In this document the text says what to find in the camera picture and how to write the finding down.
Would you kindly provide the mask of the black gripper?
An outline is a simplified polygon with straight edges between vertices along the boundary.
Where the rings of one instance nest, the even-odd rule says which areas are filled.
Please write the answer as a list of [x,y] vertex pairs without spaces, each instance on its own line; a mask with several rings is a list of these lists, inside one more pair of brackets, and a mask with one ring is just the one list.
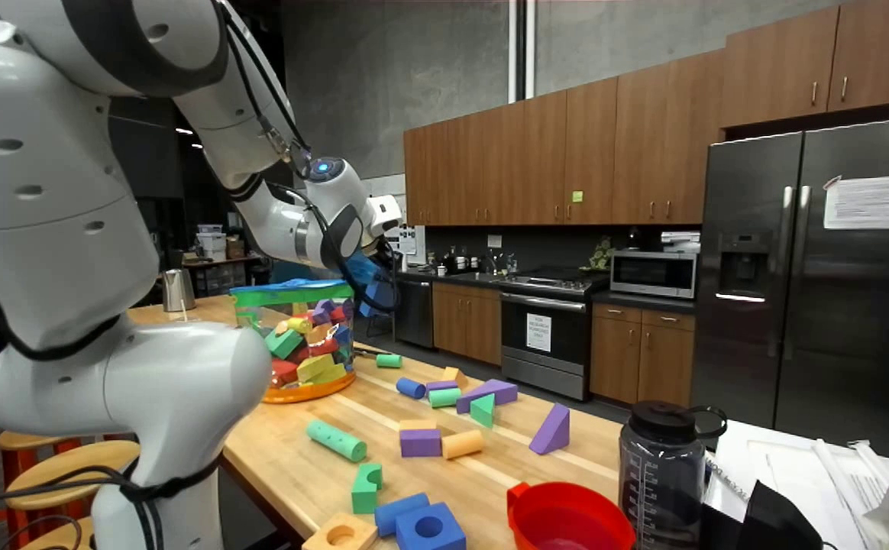
[[394,306],[396,306],[394,280],[376,260],[354,255],[349,260],[349,274],[351,274],[351,284],[356,290],[356,312],[363,319],[394,312]]

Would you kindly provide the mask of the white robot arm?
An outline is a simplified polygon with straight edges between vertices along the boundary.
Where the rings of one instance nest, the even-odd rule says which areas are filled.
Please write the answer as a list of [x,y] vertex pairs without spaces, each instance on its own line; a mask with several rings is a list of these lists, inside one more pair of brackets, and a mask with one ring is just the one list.
[[224,550],[218,459],[271,360],[248,327],[127,319],[158,255],[113,146],[119,98],[176,107],[276,260],[345,274],[400,208],[301,144],[228,0],[0,0],[0,426],[141,444],[94,491],[97,550]]

